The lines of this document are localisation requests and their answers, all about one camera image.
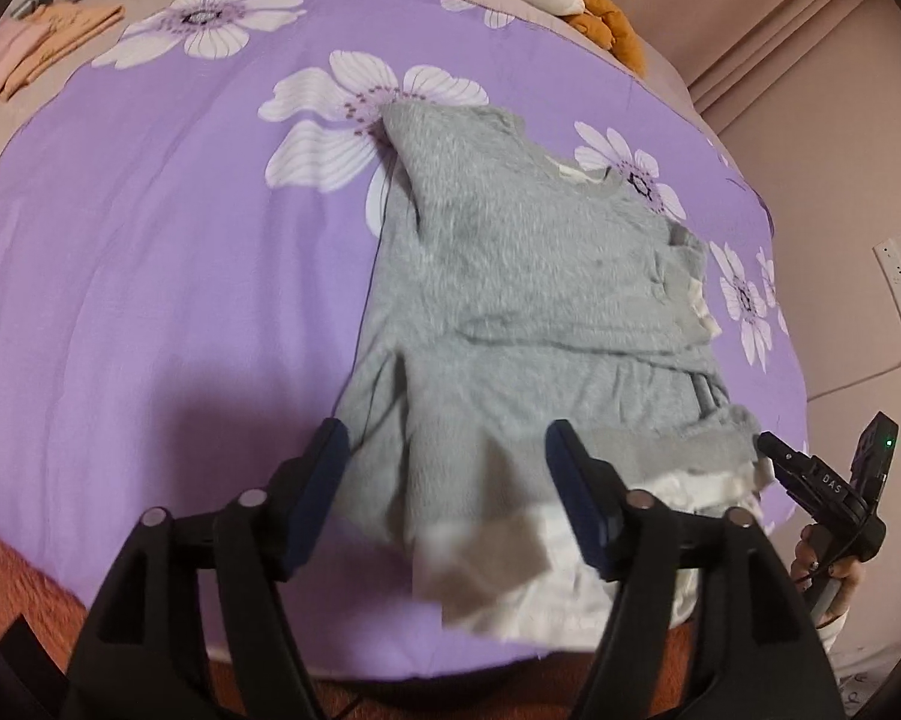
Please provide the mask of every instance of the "pink curtain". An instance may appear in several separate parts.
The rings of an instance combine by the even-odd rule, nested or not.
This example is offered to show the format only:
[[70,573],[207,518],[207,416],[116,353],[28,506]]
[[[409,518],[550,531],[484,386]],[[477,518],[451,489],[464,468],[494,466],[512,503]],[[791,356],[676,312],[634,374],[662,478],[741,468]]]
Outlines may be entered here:
[[719,133],[864,0],[614,1]]

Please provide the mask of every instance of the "orange plush toy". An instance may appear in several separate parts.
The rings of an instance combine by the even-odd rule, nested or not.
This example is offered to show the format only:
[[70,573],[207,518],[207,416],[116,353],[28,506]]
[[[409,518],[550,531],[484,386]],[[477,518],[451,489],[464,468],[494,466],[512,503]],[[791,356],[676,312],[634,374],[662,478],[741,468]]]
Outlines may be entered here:
[[647,73],[644,48],[630,21],[611,0],[583,0],[586,11],[563,19],[574,29],[611,52],[621,65],[643,78]]

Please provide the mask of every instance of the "silver bolt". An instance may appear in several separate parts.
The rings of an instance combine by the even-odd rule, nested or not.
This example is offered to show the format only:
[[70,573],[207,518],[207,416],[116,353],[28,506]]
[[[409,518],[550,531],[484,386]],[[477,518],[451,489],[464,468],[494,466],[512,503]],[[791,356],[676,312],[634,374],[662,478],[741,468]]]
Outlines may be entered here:
[[751,512],[748,512],[747,509],[742,509],[740,506],[727,509],[727,519],[740,528],[749,528],[754,524],[754,515],[751,514]]
[[267,500],[267,493],[263,490],[244,490],[238,503],[245,509],[255,509]]
[[160,525],[161,522],[164,522],[167,518],[167,512],[164,512],[163,509],[159,506],[155,506],[153,509],[147,509],[147,511],[140,517],[140,524],[147,528],[153,528],[156,525]]
[[647,490],[631,490],[627,493],[627,503],[635,509],[650,509],[654,505],[654,496]]

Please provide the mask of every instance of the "pink wall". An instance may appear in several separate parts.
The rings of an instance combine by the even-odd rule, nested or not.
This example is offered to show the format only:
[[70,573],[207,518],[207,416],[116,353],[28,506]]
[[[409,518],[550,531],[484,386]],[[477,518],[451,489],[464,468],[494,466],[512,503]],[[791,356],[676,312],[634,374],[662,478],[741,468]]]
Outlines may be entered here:
[[[867,0],[721,134],[777,225],[778,284],[809,394],[901,360],[901,324],[872,247],[901,248],[901,15]],[[870,563],[836,651],[901,638],[901,370],[809,405],[810,448],[845,469],[876,410],[900,423]],[[795,522],[779,533],[788,563]]]

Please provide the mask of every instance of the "purple bed sheet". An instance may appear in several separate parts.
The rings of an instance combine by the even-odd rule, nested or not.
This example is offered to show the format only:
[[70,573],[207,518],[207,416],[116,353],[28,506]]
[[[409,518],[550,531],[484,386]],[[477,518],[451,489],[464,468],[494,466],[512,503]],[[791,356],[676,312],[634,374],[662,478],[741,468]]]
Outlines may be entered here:
[[[759,199],[630,76],[459,1],[178,0],[0,160],[0,539],[85,603],[141,512],[220,507],[332,413],[393,167],[376,106],[395,95],[514,110],[686,218],[711,245],[732,397],[806,441]],[[764,502],[792,511],[778,488]],[[308,666],[401,679],[534,652],[443,630],[410,586],[400,555],[332,519],[284,588]]]

